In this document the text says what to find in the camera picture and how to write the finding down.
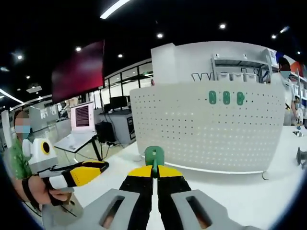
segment wall-mounted monitor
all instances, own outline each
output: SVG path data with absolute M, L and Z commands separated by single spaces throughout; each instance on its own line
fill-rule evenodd
M 103 42 L 92 43 L 52 72 L 52 100 L 59 103 L 103 85 Z

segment white wall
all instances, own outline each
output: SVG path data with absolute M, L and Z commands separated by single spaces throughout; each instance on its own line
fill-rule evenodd
M 12 132 L 10 127 L 10 120 L 9 120 L 9 110 L 4 110 L 1 113 L 2 117 L 2 130 L 6 142 L 6 146 L 10 148 L 12 146 Z
M 154 81 L 155 84 L 190 82 L 194 81 L 191 76 L 193 73 L 199 75 L 207 73 L 210 77 L 210 73 L 213 72 L 212 55 L 219 54 L 220 57 L 244 59 L 244 54 L 246 54 L 248 59 L 263 60 L 260 53 L 265 49 L 263 46 L 227 41 L 160 46 L 152 49 Z M 286 58 L 290 64 L 295 62 L 290 57 Z M 231 68 L 231 70 L 241 72 L 241 68 Z

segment linear ceiling light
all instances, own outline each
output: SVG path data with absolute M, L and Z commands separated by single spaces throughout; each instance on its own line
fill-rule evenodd
M 7 97 L 9 97 L 9 98 L 11 98 L 11 99 L 13 99 L 14 101 L 17 101 L 17 102 L 19 102 L 19 103 L 24 103 L 24 102 L 18 100 L 17 98 L 13 97 L 12 95 L 8 94 L 7 92 L 5 92 L 5 91 L 2 90 L 2 89 L 0 89 L 0 92 L 1 92 L 3 95 L 5 95 L 5 96 L 7 96 Z
M 107 19 L 108 16 L 110 16 L 111 14 L 113 14 L 116 10 L 118 10 L 120 7 L 122 7 L 124 4 L 126 4 L 128 1 L 130 0 L 119 0 L 118 2 L 116 2 L 113 6 L 111 6 L 109 9 L 107 9 L 106 12 L 104 12 L 100 18 L 102 19 Z

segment white partition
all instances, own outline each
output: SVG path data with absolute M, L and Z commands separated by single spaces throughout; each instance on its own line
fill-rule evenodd
M 135 89 L 130 97 L 139 152 L 161 146 L 167 164 L 257 173 L 268 169 L 275 154 L 285 103 L 277 86 L 206 81 Z

